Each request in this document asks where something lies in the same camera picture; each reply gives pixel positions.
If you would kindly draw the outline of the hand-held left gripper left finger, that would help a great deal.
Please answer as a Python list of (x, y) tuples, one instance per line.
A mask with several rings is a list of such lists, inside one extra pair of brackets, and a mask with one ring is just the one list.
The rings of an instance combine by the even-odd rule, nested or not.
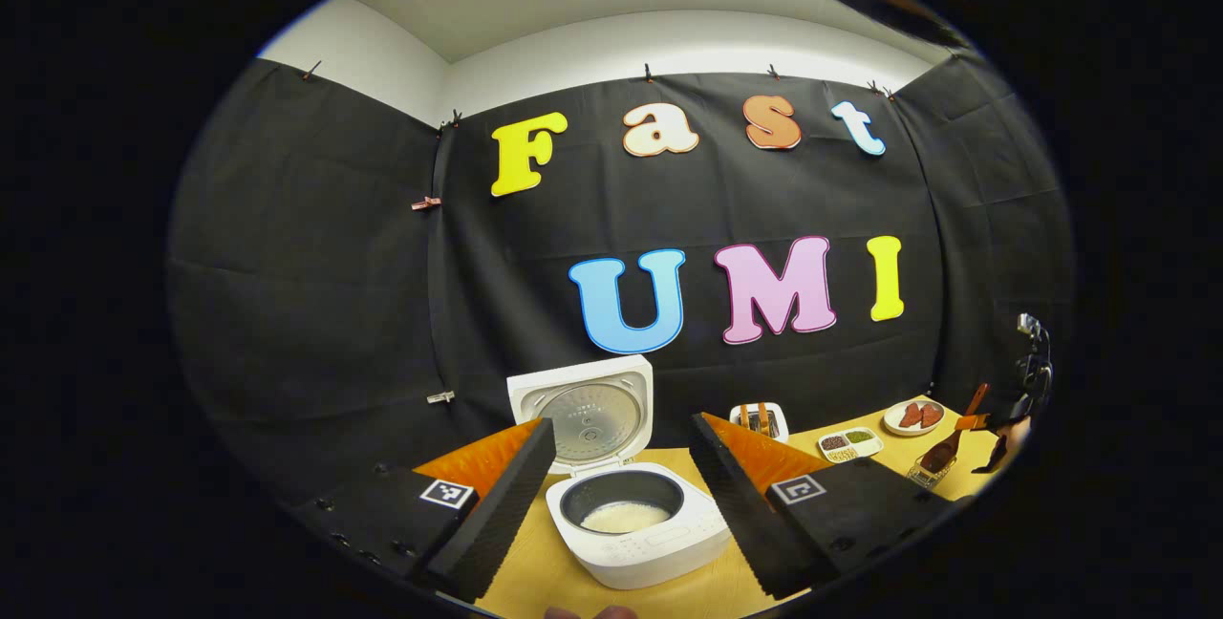
[(555, 458), (553, 420), (528, 420), (416, 467), (375, 465), (291, 514), (393, 584), (473, 603)]

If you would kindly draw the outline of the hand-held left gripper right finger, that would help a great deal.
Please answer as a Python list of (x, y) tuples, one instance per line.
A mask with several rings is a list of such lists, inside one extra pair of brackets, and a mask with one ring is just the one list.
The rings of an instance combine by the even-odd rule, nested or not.
[(870, 458), (826, 461), (708, 412), (689, 450), (763, 591), (819, 588), (914, 544), (956, 511)]

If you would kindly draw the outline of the brown wooden spoon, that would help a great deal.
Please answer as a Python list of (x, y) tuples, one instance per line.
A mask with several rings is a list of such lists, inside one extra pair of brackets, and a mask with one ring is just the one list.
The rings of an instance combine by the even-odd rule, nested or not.
[[(966, 416), (977, 415), (976, 410), (978, 409), (978, 406), (981, 406), (983, 398), (988, 393), (989, 393), (988, 383), (978, 384), (976, 391), (974, 393), (974, 398), (971, 398), (971, 401), (967, 405)], [(923, 455), (923, 458), (926, 458), (926, 455), (932, 455), (932, 458), (956, 458), (956, 454), (959, 451), (959, 442), (963, 432), (965, 431), (956, 431), (956, 428), (954, 427), (951, 436), (948, 436), (943, 440), (939, 440), (939, 443), (932, 447), (929, 451), (927, 451)]]

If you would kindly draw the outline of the white rice cooker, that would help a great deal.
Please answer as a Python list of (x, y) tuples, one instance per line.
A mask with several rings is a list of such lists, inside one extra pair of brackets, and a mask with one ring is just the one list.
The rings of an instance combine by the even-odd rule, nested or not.
[[(506, 380), (519, 424), (553, 420), (556, 458), (547, 510), (581, 566), (610, 588), (643, 588), (707, 566), (729, 546), (713, 498), (656, 462), (636, 462), (654, 434), (654, 369), (620, 356)], [(594, 506), (646, 502), (671, 513), (665, 524), (599, 535), (580, 522)]]

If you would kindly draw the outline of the white rice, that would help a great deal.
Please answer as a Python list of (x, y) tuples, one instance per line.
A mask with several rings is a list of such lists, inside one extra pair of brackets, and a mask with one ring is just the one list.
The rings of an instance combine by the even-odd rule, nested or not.
[(670, 517), (671, 513), (664, 506), (646, 502), (612, 502), (594, 506), (581, 520), (580, 526), (599, 535), (626, 535), (656, 524), (665, 524)]

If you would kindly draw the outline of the round white plate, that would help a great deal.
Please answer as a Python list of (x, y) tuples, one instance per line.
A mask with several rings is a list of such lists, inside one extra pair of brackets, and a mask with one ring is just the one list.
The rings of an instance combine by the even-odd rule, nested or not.
[(914, 400), (907, 400), (907, 401), (901, 401), (899, 404), (895, 404), (894, 406), (892, 406), (890, 409), (888, 409), (883, 413), (883, 417), (882, 417), (882, 422), (884, 424), (884, 428), (888, 432), (892, 432), (893, 436), (901, 436), (901, 437), (927, 436), (927, 433), (929, 433), (931, 431), (934, 431), (936, 426), (938, 426), (940, 422), (943, 422), (943, 420), (945, 417), (945, 409), (940, 405), (942, 409), (943, 409), (943, 411), (944, 411), (944, 417), (940, 420), (940, 422), (936, 423), (936, 426), (932, 427), (931, 429), (922, 429), (921, 427), (917, 427), (917, 426), (914, 426), (914, 428), (910, 428), (910, 429), (901, 429), (901, 428), (899, 428), (898, 427), (898, 420), (901, 417), (901, 415), (903, 415), (906, 405), (912, 404), (912, 402), (921, 404), (922, 406), (925, 406), (926, 404), (940, 405), (939, 402), (931, 401), (928, 398), (914, 398)]

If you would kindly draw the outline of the white toaster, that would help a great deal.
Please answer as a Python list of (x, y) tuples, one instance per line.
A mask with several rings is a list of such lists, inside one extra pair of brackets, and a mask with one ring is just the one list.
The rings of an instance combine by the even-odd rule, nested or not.
[[(781, 406), (773, 402), (756, 402), (756, 404), (741, 404), (741, 405), (747, 405), (752, 412), (752, 427), (756, 429), (755, 433), (759, 433), (759, 436), (763, 436), (763, 433), (759, 429), (759, 411), (767, 409), (773, 412), (778, 432), (777, 437), (770, 439), (778, 440), (779, 443), (786, 443), (789, 440), (790, 436), (789, 424), (786, 424), (786, 418), (783, 415)], [(737, 423), (739, 411), (740, 411), (739, 406), (735, 406), (729, 415), (730, 422), (735, 426), (740, 426)]]

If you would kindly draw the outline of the divided white grain dish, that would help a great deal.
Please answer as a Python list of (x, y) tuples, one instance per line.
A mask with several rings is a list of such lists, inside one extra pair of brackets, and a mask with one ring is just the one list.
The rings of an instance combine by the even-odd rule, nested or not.
[(852, 427), (821, 436), (816, 440), (817, 448), (828, 462), (848, 462), (851, 459), (873, 458), (884, 448), (881, 437), (866, 427)]

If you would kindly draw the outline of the black backdrop cloth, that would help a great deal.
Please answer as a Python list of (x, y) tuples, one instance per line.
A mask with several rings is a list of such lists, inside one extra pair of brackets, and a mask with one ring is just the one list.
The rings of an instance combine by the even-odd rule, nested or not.
[(508, 378), (612, 358), (603, 328), (654, 366), (656, 449), (756, 400), (797, 431), (925, 391), (961, 410), (981, 383), (997, 404), (1018, 314), (1064, 335), (1074, 285), (1040, 130), (967, 54), (892, 99), (664, 75), (444, 132), (258, 60), (183, 169), (168, 250), (188, 384), (289, 506), (508, 428)]

